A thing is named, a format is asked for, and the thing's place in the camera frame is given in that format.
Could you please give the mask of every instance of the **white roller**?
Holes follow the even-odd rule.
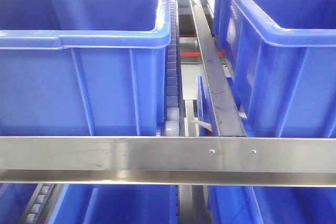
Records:
[[[179,121],[166,121],[166,136],[179,136],[180,135],[180,124]]]
[[[167,121],[179,121],[180,109],[179,108],[167,108]]]

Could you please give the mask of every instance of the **plastic crate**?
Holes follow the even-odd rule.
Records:
[[[256,136],[336,137],[336,0],[215,0]]]
[[[49,224],[177,223],[177,186],[65,185]]]
[[[0,0],[2,135],[155,135],[170,0]]]
[[[19,222],[35,188],[36,184],[1,184],[1,224],[17,224]]]
[[[336,223],[336,188],[211,186],[214,224]]]

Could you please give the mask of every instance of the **metal beam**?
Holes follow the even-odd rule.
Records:
[[[207,101],[211,114],[214,115],[212,131],[218,136],[245,136],[245,129],[218,57],[201,1],[190,0],[190,5],[202,54],[203,82],[209,90]]]
[[[0,181],[336,185],[336,139],[0,137]]]

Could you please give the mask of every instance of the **metal bar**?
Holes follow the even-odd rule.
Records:
[[[192,186],[194,216],[196,224],[207,224],[203,186]]]
[[[336,185],[336,139],[0,137],[0,181]]]
[[[245,129],[222,69],[201,1],[190,0],[190,5],[202,53],[204,70],[202,76],[206,87],[209,89],[207,99],[213,115],[213,127],[215,127],[213,133],[218,136],[245,136]]]
[[[187,119],[187,133],[188,136],[196,136],[196,124],[192,121],[195,121],[194,117],[194,101],[193,100],[185,100],[185,111],[186,111],[186,119]]]
[[[178,199],[180,203],[179,224],[195,223],[191,187],[190,185],[179,185],[178,187]]]
[[[176,8],[176,62],[177,62],[177,81],[178,81],[178,107],[180,109],[180,136],[185,135],[184,128],[184,102],[182,89],[182,70],[181,70],[181,51],[180,51],[180,21],[178,19],[179,4],[175,1]]]
[[[197,136],[196,124],[191,122],[192,120],[195,120],[194,101],[186,100],[185,107],[186,107],[186,119],[188,125],[188,136],[196,137]],[[192,206],[193,206],[192,208],[194,213],[194,223],[207,224],[203,186],[192,185],[191,192],[192,192]]]

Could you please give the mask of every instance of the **bin wall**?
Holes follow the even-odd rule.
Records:
[[[256,136],[336,136],[336,43],[321,37],[336,35],[330,3],[215,0],[214,33]]]
[[[165,48],[0,50],[2,135],[155,135]]]

